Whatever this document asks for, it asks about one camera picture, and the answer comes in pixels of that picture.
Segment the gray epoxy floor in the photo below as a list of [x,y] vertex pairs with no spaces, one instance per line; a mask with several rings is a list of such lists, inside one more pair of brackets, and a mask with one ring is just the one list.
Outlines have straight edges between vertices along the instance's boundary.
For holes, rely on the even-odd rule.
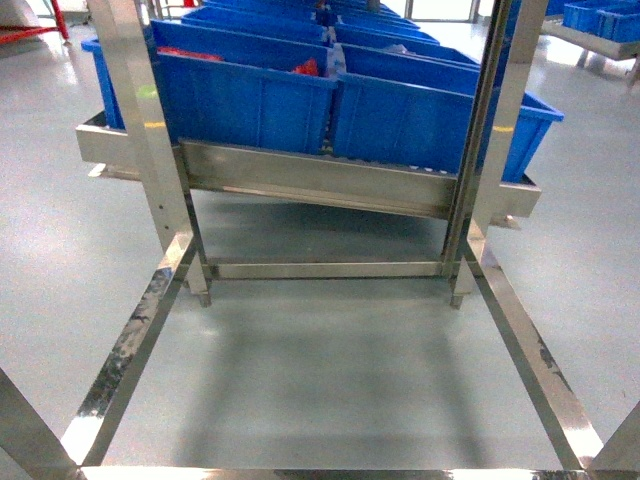
[[[467,25],[429,25],[470,54]],[[62,435],[160,248],[139,184],[87,177],[100,109],[88,29],[0,61],[0,365]],[[494,249],[606,439],[640,399],[640,86],[542,38],[529,88],[566,113],[528,173],[544,195]],[[208,253],[400,259],[442,222],[196,192]],[[108,464],[559,467],[482,299],[438,280],[220,283],[183,291]],[[1,478],[22,478],[0,456]]]

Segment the stainless steel rack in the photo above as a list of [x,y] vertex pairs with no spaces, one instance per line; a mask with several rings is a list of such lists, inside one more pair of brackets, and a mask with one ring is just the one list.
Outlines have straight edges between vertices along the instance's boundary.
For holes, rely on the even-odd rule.
[[640,80],[640,41],[618,43],[606,38],[601,38],[590,33],[580,32],[562,25],[562,16],[549,17],[542,23],[542,33],[573,43],[582,47],[584,51],[578,60],[578,66],[584,67],[589,58],[589,53],[597,53],[611,60],[622,61],[635,58],[631,71],[628,73],[627,84],[633,87]]
[[[153,9],[144,0],[89,0],[127,131],[100,115],[78,128],[95,176],[142,182],[165,255],[61,440],[0,370],[0,446],[35,479],[172,478],[222,480],[638,479],[640,404],[603,446],[491,252],[489,226],[513,226],[540,195],[530,181],[500,179],[511,145],[546,2],[496,1],[456,176],[345,159],[169,141],[145,36]],[[389,188],[376,189],[384,182]],[[414,262],[332,261],[218,264],[208,261],[191,201],[203,188],[446,218],[439,258]],[[185,280],[202,304],[209,284],[227,278],[438,276],[459,307],[474,284],[486,301],[548,437],[565,469],[443,471],[292,471],[101,467],[153,346]]]

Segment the red item in bin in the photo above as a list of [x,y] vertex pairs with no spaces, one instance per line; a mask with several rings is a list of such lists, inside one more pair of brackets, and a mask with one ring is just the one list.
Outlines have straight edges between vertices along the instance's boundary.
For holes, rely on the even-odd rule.
[[298,65],[291,71],[293,73],[300,73],[301,75],[311,75],[312,77],[320,76],[320,72],[318,71],[318,62],[316,62],[315,58],[310,58],[302,65]]
[[201,60],[211,60],[214,62],[224,62],[224,58],[220,55],[212,55],[210,53],[190,52],[175,47],[158,47],[159,53],[169,53],[171,55],[180,55],[181,57],[199,58]]

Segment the metal leg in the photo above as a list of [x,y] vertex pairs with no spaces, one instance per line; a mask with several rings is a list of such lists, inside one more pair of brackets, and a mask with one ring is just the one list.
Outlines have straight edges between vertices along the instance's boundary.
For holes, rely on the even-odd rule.
[[636,57],[636,61],[633,64],[633,68],[629,72],[629,78],[627,79],[627,85],[629,88],[633,88],[635,83],[640,80],[640,55]]
[[[546,2],[514,2],[513,6],[495,6],[493,18],[504,22],[502,32],[492,21],[490,35],[485,49],[486,68],[476,92],[471,125],[463,155],[463,163],[458,177],[454,202],[449,214],[449,228],[443,249],[445,275],[452,276],[452,265],[460,256],[459,245],[467,231],[467,211],[486,235],[493,213],[497,188],[500,184],[511,141],[518,121],[520,105],[524,96],[527,79],[536,45],[539,26],[544,20]],[[520,10],[517,23],[515,12]],[[503,45],[501,39],[506,32],[511,36],[511,44]],[[493,60],[493,75],[487,71]],[[477,166],[481,167],[478,175]],[[463,267],[453,282],[451,304],[458,307],[461,295],[471,288],[471,275]]]
[[640,468],[640,402],[591,463],[592,470]]
[[78,465],[100,465],[195,254],[191,231],[178,233],[129,317],[62,444]]
[[587,60],[589,59],[589,53],[589,50],[582,50],[580,58],[578,59],[578,63],[576,64],[577,67],[584,68],[584,66],[587,64]]
[[192,293],[209,295],[206,258],[181,156],[174,156],[150,55],[152,36],[136,1],[89,0],[96,30],[127,128],[140,179],[162,248],[175,233],[191,230],[198,255],[189,270]]
[[78,466],[0,369],[0,447],[36,480],[75,478]]
[[562,466],[587,468],[602,441],[473,221],[465,256]]

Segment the blue storage bin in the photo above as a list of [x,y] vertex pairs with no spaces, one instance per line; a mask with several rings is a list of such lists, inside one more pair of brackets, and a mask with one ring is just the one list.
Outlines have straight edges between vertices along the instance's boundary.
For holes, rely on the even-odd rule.
[[564,6],[562,24],[575,30],[587,33],[598,31],[598,10],[606,7],[628,5],[628,2],[616,0],[587,0],[568,3]]
[[452,64],[479,68],[478,62],[471,57],[468,57],[453,48],[442,47],[437,43],[429,41],[399,38],[391,35],[362,35],[358,32],[354,33],[341,25],[336,26],[335,32],[336,40],[340,43],[376,48],[380,50],[384,50],[392,45],[402,45],[410,52],[406,54],[409,56],[446,60]]
[[405,23],[381,20],[380,17],[375,14],[338,15],[336,25],[341,23],[386,33],[394,33],[397,31],[402,35],[411,35],[411,33],[406,33],[407,31],[420,31],[420,27],[409,20],[406,20]]
[[102,48],[98,43],[98,39],[83,40],[81,45],[84,51],[93,53],[93,61],[96,64],[96,74],[98,75],[100,95],[102,96],[102,103],[104,104],[104,116],[107,120],[107,126],[124,130],[124,121],[120,114],[120,107],[118,106],[116,94],[113,90],[111,79],[109,78],[107,62],[102,54]]
[[[290,70],[309,58],[324,70],[326,48],[176,23],[153,21],[152,25],[159,47],[225,59],[213,62],[158,54],[154,68],[172,142],[187,137],[318,153],[336,81]],[[94,55],[99,50],[96,41],[85,43],[93,43],[88,48]],[[108,75],[100,82],[110,88]]]
[[[343,45],[330,138],[336,155],[458,172],[477,68]],[[527,94],[503,179],[519,182],[562,113]]]
[[327,42],[327,30],[320,25],[224,8],[199,8],[184,15],[181,21],[185,25],[231,30],[314,45]]
[[619,43],[640,40],[640,4],[598,12],[598,35]]
[[230,10],[239,10],[241,12],[258,13],[260,15],[270,15],[281,18],[287,18],[290,20],[296,20],[299,22],[311,22],[316,21],[316,9],[304,6],[294,7],[291,5],[281,5],[277,3],[263,3],[252,0],[244,0],[242,2],[228,2],[225,0],[213,1],[205,0],[204,6],[212,8],[226,8]]

